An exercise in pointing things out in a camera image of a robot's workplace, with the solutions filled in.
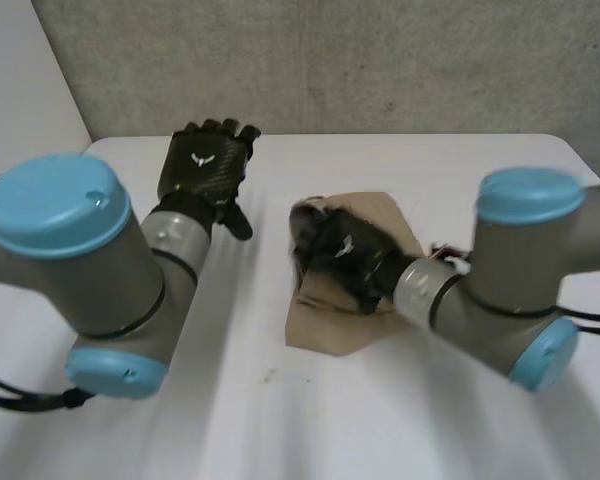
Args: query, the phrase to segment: robotic thumb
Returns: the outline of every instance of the robotic thumb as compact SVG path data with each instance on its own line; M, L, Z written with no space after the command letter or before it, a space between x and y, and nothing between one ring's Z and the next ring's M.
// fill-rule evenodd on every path
M244 242L253 237L253 229L249 224L249 220L247 220L242 209L235 202L227 207L227 210L219 223L226 225L231 234L240 241Z

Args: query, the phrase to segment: gray concrete wall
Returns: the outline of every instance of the gray concrete wall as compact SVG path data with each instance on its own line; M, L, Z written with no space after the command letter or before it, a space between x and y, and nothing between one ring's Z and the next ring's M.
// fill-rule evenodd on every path
M33 4L96 139L209 116L268 133L545 132L600 173L600 0Z

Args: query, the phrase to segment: black band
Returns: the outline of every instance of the black band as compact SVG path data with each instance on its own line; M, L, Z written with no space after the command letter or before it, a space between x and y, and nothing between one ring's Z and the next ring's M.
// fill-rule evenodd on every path
M162 280L162 288L160 289L158 298L153 303L153 305L151 306L149 311L147 313L145 313L142 317L140 317L138 320L136 320L135 322L131 322L124 328L121 328L120 330L116 330L115 332L101 333L101 334L97 334L97 335L85 334L85 333L80 332L80 335L82 335L83 337L86 337L86 338L92 338L94 340L110 340L112 338L116 338L121 335L126 335L127 333L135 330L136 328L144 325L148 320L150 320L156 314L156 312L162 306L162 302L164 301L165 294L166 294L166 287L165 287L164 279L163 279Z
M165 252L164 250L158 250L157 248L152 248L151 251L153 252L153 254L156 257L166 258L167 260L172 261L176 265L179 265L185 272L187 272L187 274L191 277L193 282L196 285L198 285L198 275L196 275L195 270L193 268L191 268L189 266L189 264L187 264L187 262L182 260L180 257L174 255L173 253Z
M516 317L516 318L527 318L527 319L537 319L543 318L547 315L551 315L556 312L557 306L552 305L548 308L544 308L542 310L536 310L533 312L512 312L511 310L506 310L500 307L494 307L493 305L489 305L488 303L483 302L479 298L476 298L468 289L465 289L467 295L476 303L480 308L486 310L487 312L494 313L496 315L502 315L504 317Z
M178 212L192 218L204 228L211 238L211 227L216 221L216 211L200 195L176 190L162 198L160 203L151 210L151 213L164 211Z
M429 328L431 328L431 330L435 330L436 316L438 315L438 308L442 303L442 299L446 293L451 290L451 287L458 283L461 278L463 278L463 275L454 275L449 280L444 282L442 287L440 287L440 290L438 290L438 293L436 293L433 303L431 304L431 309L429 310Z
M404 255L398 250L389 252L371 277L373 285L382 295L393 302L393 292L402 274L417 259L417 257Z

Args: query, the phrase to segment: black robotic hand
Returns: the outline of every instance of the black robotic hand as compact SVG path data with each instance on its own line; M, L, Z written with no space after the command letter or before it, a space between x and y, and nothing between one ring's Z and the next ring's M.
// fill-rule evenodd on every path
M393 294L405 257L386 232L348 211L304 204L289 216L294 254L302 269L326 272L373 313L380 299Z
M201 127L189 123L173 134L158 184L159 208L186 205L209 230L219 223L237 239L248 240L253 230L236 198L260 130L247 125L236 135L238 126L229 118L222 123L208 119Z

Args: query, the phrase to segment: white wall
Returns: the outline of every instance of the white wall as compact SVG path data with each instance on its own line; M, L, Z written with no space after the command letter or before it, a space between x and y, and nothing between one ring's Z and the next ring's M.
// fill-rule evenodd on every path
M0 173L91 140L28 0L0 0Z

